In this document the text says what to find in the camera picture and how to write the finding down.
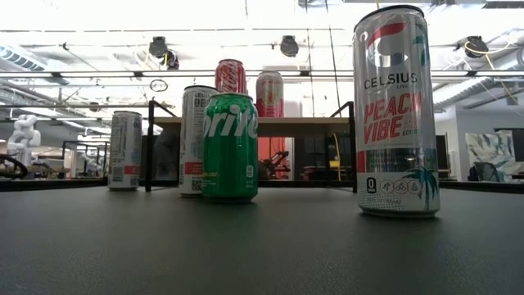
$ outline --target green can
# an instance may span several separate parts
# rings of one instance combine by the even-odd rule
[[[239,93],[211,97],[204,118],[202,194],[216,202],[250,202],[258,193],[258,113]]]

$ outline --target coca-cola can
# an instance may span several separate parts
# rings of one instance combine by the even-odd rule
[[[215,70],[215,88],[221,93],[247,94],[246,70],[242,62],[233,59],[219,61]]]

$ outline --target black metal frame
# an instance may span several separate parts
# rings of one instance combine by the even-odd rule
[[[149,126],[147,128],[147,142],[146,142],[146,174],[144,177],[144,180],[141,181],[140,185],[143,185],[146,188],[146,192],[151,191],[152,186],[162,186],[162,187],[176,187],[178,186],[177,180],[154,180],[152,178],[153,173],[153,145],[154,145],[154,138],[153,138],[153,129],[155,125],[155,108],[159,107],[162,110],[166,111],[170,115],[176,117],[174,113],[166,109],[164,106],[159,104],[156,101],[149,101],[149,109],[148,109],[148,123]],[[260,187],[276,187],[276,188],[327,188],[327,187],[352,187],[353,192],[356,193],[357,187],[356,187],[356,137],[355,137],[355,107],[353,102],[347,102],[342,107],[340,107],[337,111],[335,111],[331,117],[335,117],[342,113],[346,108],[348,108],[348,111],[350,113],[350,118],[348,121],[348,125],[350,127],[350,145],[351,145],[351,169],[352,169],[352,180],[351,181],[331,181],[329,179],[329,171],[330,171],[330,165],[329,165],[329,153],[328,153],[328,136],[330,134],[325,134],[324,136],[324,151],[325,151],[325,157],[324,157],[324,165],[326,168],[326,180],[323,181],[301,181],[301,180],[290,180],[290,181],[259,181]]]
[[[106,176],[107,144],[109,142],[104,142],[104,147],[101,147],[101,146],[89,144],[89,143],[100,143],[100,142],[95,142],[95,141],[89,141],[89,140],[65,140],[62,143],[62,160],[64,160],[66,158],[66,146],[67,146],[68,143],[85,146],[85,153],[86,153],[86,155],[88,153],[88,147],[97,148],[97,163],[98,163],[98,159],[100,158],[100,150],[104,149],[104,164],[103,164],[103,167],[102,167],[102,175],[101,175],[101,177]],[[87,169],[87,164],[88,164],[87,162],[84,162],[84,173],[85,173],[85,171]]]
[[[146,192],[151,191],[151,186],[153,185],[160,185],[160,186],[178,186],[178,181],[169,181],[169,180],[153,180],[152,174],[153,174],[153,131],[155,127],[155,107],[159,107],[168,114],[172,115],[173,117],[176,117],[174,113],[172,113],[170,110],[159,104],[157,101],[150,100],[149,101],[149,109],[147,114],[147,122],[149,123],[149,126],[147,126],[147,151],[146,151],[146,176],[143,182],[143,185],[146,187]]]

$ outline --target ceiling pipe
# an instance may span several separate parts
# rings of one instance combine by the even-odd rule
[[[524,48],[505,55],[493,62],[496,70],[524,70]],[[492,89],[499,82],[492,77],[480,77],[469,79],[460,84],[450,84],[436,90],[433,93],[433,102],[437,108],[446,108],[463,99]]]

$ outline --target celsius logo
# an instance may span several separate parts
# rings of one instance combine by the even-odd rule
[[[404,61],[406,61],[409,57],[405,55],[403,52],[396,52],[391,55],[383,55],[378,51],[378,44],[381,42],[382,38],[392,36],[395,34],[398,34],[402,32],[406,27],[408,26],[407,23],[401,22],[401,23],[394,23],[389,25],[384,25],[377,30],[373,32],[371,37],[369,38],[368,44],[367,44],[367,50],[366,50],[366,57],[368,61],[373,64],[374,66],[378,67],[392,67],[392,66],[398,66]],[[417,35],[412,41],[412,45],[422,45],[422,52],[420,56],[420,64],[421,66],[425,66],[428,60],[428,51],[427,51],[427,34],[426,30],[423,25],[415,24],[415,27],[417,28]],[[363,33],[361,36],[361,41],[364,41],[367,37],[367,33]]]

